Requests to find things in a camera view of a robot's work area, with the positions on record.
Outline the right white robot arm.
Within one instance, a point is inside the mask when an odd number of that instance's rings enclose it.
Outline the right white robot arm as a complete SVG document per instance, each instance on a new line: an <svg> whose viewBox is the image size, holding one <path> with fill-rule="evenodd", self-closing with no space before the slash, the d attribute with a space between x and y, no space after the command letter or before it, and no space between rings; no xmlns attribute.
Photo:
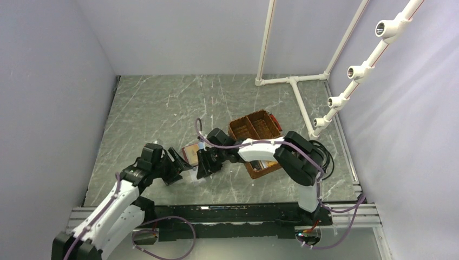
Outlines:
<svg viewBox="0 0 459 260"><path fill-rule="evenodd" d="M197 152L197 179L220 171L226 161L275 161L298 185L299 220L311 225L319 218L318 184L325 173L323 157L310 141L297 132L289 131L285 136L274 139L234 139L215 128L207 136L200 135L199 139L206 147Z"/></svg>

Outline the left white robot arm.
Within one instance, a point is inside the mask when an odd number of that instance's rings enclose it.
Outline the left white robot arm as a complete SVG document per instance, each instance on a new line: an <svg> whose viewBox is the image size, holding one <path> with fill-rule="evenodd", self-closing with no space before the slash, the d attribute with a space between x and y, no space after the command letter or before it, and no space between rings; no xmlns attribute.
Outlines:
<svg viewBox="0 0 459 260"><path fill-rule="evenodd" d="M157 178L173 184L190 169L175 149L145 144L134 163L116 173L114 186L99 206L70 232L55 237L51 259L107 259L136 227L155 222L155 203L142 192Z"/></svg>

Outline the white card stack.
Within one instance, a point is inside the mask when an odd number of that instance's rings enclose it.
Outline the white card stack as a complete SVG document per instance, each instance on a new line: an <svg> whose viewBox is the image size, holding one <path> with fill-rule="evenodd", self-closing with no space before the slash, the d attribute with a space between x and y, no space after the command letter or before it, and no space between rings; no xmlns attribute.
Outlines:
<svg viewBox="0 0 459 260"><path fill-rule="evenodd" d="M261 171L263 169L273 167L278 164L277 161L266 161L266 160L258 160L258 161L251 161L250 162L254 171Z"/></svg>

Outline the red leather card holder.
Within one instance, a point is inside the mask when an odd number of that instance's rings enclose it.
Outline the red leather card holder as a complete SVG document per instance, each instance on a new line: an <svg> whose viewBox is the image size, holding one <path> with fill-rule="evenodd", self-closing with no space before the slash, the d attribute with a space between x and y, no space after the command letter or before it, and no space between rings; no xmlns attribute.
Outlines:
<svg viewBox="0 0 459 260"><path fill-rule="evenodd" d="M199 159L198 159L198 150L204 149L205 144L203 142L196 142L194 144L190 144L188 146L183 147L182 154L183 158L189 163L191 166L198 166Z"/></svg>

